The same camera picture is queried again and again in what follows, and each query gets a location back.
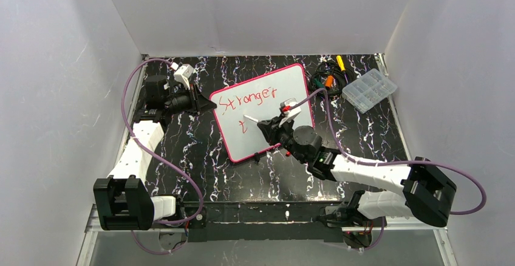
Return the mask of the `red white marker pen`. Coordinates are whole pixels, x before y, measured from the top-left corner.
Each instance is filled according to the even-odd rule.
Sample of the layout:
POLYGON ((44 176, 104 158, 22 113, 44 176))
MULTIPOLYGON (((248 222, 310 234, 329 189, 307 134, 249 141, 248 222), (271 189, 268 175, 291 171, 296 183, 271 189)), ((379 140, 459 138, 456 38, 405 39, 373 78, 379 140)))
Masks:
POLYGON ((250 120, 254 123, 259 123, 259 120, 257 118, 254 118, 252 116, 249 116, 249 115, 244 115, 244 118, 246 118, 247 120, 250 120))

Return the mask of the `pink framed whiteboard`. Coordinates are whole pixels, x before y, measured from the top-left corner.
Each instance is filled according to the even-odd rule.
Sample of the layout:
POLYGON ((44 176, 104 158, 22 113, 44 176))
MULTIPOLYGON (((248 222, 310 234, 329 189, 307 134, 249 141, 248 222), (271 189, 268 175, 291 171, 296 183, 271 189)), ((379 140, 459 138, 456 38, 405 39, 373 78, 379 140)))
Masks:
POLYGON ((300 64, 213 92, 210 101, 217 104, 214 117, 229 159, 237 163, 273 148, 250 117, 269 120, 280 114, 282 102, 291 98, 301 101, 308 96, 307 80, 300 64))

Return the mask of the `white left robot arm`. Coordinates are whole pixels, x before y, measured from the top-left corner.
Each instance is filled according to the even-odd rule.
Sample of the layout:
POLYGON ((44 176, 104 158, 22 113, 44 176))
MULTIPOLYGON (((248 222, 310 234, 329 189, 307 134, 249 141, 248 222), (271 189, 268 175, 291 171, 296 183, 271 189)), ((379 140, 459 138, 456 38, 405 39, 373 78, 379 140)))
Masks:
POLYGON ((144 91, 143 107, 132 125, 134 136, 109 175, 94 183, 100 226, 106 231, 148 230, 155 223, 181 225, 188 221, 179 197, 147 192, 147 170, 174 114, 199 115, 217 105, 201 94, 198 85, 172 86, 164 75, 148 77, 144 91))

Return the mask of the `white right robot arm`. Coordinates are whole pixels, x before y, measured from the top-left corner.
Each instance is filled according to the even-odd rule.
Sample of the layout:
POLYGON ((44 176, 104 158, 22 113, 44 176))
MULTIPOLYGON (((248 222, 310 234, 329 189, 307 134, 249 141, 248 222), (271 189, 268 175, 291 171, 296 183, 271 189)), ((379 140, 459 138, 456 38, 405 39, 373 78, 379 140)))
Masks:
POLYGON ((326 148, 311 126, 293 127, 280 117, 261 120, 257 127, 271 145, 282 145, 308 172, 320 180, 353 182, 378 188, 355 192, 342 210, 327 214, 344 225, 379 217, 414 217, 433 227, 445 227, 457 191, 455 183, 423 158, 395 165, 378 160, 345 157, 326 148))

